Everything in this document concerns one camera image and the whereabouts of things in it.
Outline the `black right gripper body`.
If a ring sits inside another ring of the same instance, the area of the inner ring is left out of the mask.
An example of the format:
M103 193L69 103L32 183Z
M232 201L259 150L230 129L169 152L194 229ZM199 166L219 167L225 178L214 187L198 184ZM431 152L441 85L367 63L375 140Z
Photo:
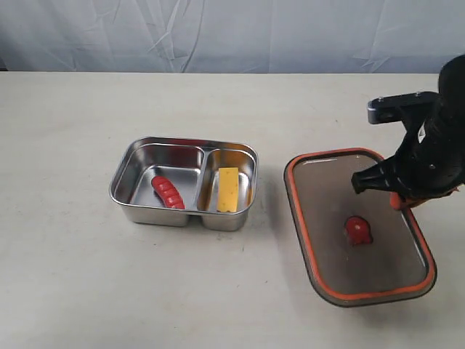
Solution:
M382 190L403 201L449 196L464 184L464 110L441 103L402 110L405 136L395 154L352 175L356 193Z

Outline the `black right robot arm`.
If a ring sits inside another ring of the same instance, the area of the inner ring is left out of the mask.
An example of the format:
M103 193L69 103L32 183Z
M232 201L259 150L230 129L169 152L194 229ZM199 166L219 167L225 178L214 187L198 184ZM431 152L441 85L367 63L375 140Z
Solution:
M379 97L370 124L402 122L405 136L387 159L352 176L356 193L396 193L395 209L449 196L464 184L464 56L446 63L437 92Z

